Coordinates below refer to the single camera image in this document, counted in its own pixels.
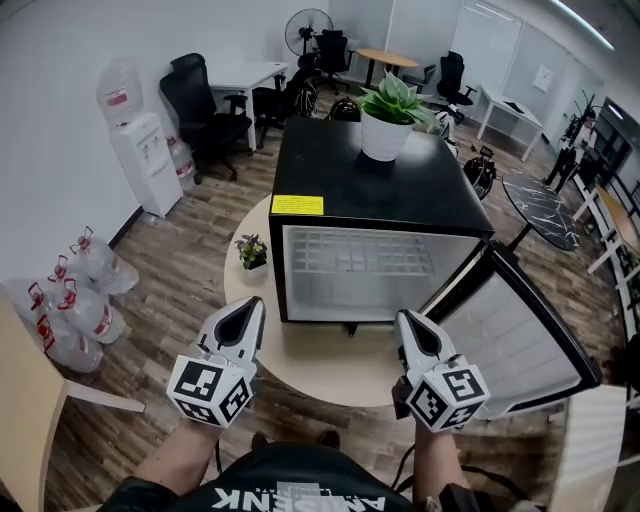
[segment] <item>person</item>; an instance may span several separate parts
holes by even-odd
[[[593,149],[596,146],[598,138],[594,131],[596,123],[596,113],[593,109],[587,110],[585,114],[584,124],[578,132],[578,136],[573,144],[569,147],[562,148],[558,160],[556,161],[551,174],[545,179],[546,185],[551,185],[557,174],[560,174],[560,182],[556,187],[556,192],[562,190],[567,179],[572,172],[580,165],[587,149]]]
[[[416,422],[413,502],[339,451],[336,432],[320,444],[269,443],[256,434],[252,450],[217,479],[200,485],[217,427],[183,422],[127,477],[102,512],[395,512],[438,510],[432,497],[447,484],[469,488],[453,436]]]

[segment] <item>succulent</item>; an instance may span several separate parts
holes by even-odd
[[[267,262],[267,246],[260,240],[260,235],[242,235],[242,240],[235,241],[242,266],[247,270],[264,265]]]
[[[417,87],[408,87],[388,71],[377,91],[364,87],[362,90],[366,94],[356,102],[364,112],[380,121],[401,125],[423,123],[429,131],[441,129],[435,114],[423,105],[427,96],[418,94]]]

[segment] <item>forearm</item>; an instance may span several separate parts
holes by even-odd
[[[458,461],[453,435],[448,432],[432,434],[416,421],[413,502],[421,505],[428,497],[437,499],[447,484],[469,488]]]
[[[183,420],[134,476],[182,496],[202,482],[219,436],[220,429]]]

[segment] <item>white desk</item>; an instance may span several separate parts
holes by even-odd
[[[256,150],[256,120],[253,112],[253,89],[265,80],[284,73],[288,62],[244,62],[234,67],[214,67],[207,69],[209,86],[212,89],[240,91],[247,97],[247,117],[251,119],[249,147]]]
[[[511,101],[515,103],[520,108],[520,110],[522,110],[523,113],[521,114],[520,112],[516,112],[515,110],[513,110],[509,105],[506,104],[507,101]],[[527,107],[525,107],[522,103],[514,101],[511,98],[505,96],[504,94],[500,94],[499,92],[485,89],[483,86],[480,86],[480,89],[478,92],[478,101],[476,102],[476,108],[474,110],[474,116],[473,116],[474,118],[476,117],[475,113],[478,112],[481,108],[486,108],[487,110],[484,115],[484,119],[482,120],[482,124],[480,125],[480,130],[478,131],[478,135],[476,137],[478,140],[482,139],[482,136],[484,135],[484,130],[487,127],[487,123],[489,122],[489,118],[491,117],[491,113],[493,112],[494,108],[499,108],[500,110],[504,110],[505,112],[511,114],[512,116],[518,119],[521,119],[525,123],[530,124],[536,128],[536,133],[533,136],[533,140],[531,141],[531,144],[529,144],[529,147],[524,152],[524,155],[522,155],[522,161],[526,162],[527,158],[529,158],[529,155],[531,154],[531,151],[533,150],[535,145],[540,140],[540,137],[542,136],[542,123],[540,123],[540,121],[536,119],[536,116],[534,116],[533,113]]]

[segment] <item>black t-shirt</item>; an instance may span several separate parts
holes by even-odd
[[[320,445],[272,443],[178,497],[134,477],[101,512],[407,512],[411,503],[349,457]]]

